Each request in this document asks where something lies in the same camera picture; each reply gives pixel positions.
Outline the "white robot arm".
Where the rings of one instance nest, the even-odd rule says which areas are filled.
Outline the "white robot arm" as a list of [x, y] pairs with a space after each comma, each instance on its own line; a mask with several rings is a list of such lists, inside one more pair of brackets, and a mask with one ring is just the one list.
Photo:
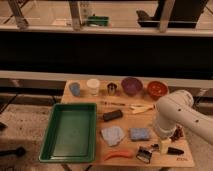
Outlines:
[[170, 137], [174, 134], [177, 124], [188, 128], [213, 145], [213, 118], [193, 109], [193, 104], [193, 96], [186, 90], [175, 91], [156, 101], [152, 126], [158, 136], [161, 154], [168, 152]]

